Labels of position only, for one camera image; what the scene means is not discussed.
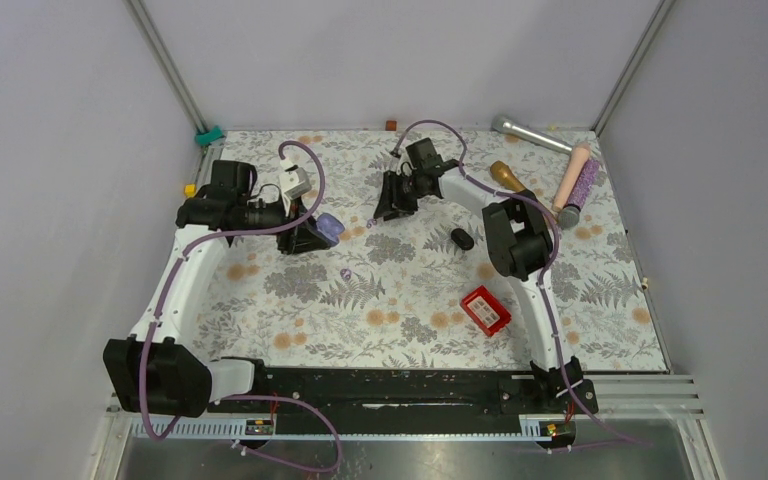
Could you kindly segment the black earbud charging case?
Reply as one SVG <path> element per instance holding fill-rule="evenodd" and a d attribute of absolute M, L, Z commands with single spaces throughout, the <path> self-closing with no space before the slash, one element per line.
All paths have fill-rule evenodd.
<path fill-rule="evenodd" d="M 462 251 L 470 251 L 475 246 L 472 236 L 462 228 L 455 228 L 450 232 L 451 241 Z"/>

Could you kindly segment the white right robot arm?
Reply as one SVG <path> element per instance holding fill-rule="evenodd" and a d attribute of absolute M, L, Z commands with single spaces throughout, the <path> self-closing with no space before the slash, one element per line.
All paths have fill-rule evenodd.
<path fill-rule="evenodd" d="M 409 145 L 407 154 L 408 172 L 383 174 L 374 219 L 408 217 L 428 196 L 458 204 L 480 217 L 488 257 L 520 305 L 536 379 L 535 402 L 549 412 L 572 407 L 593 416 L 597 408 L 586 397 L 592 385 L 585 380 L 579 360 L 568 352 L 559 328 L 551 289 L 559 232 L 548 210 L 527 190 L 495 190 L 469 175 L 462 160 L 443 160 L 428 138 Z"/>

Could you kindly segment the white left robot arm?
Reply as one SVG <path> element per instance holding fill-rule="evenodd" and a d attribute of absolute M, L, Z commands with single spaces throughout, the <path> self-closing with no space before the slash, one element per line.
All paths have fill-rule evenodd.
<path fill-rule="evenodd" d="M 307 172 L 289 159 L 279 172 L 279 197 L 268 202 L 256 190 L 253 165 L 216 160 L 209 180 L 178 209 L 170 257 L 149 305 L 129 335 L 109 340 L 103 351 L 124 410 L 198 417 L 229 396 L 248 411 L 269 401 L 271 387 L 254 360 L 200 360 L 194 342 L 209 284 L 235 239 L 274 236 L 288 255 L 333 245 L 303 204 L 312 189 Z"/>

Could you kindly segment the lavender oval case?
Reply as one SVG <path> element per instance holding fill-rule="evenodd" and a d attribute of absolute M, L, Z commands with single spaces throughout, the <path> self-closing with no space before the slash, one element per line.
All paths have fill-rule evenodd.
<path fill-rule="evenodd" d="M 323 213 L 317 219 L 317 230 L 333 247 L 340 243 L 340 236 L 345 232 L 345 226 L 330 213 Z"/>

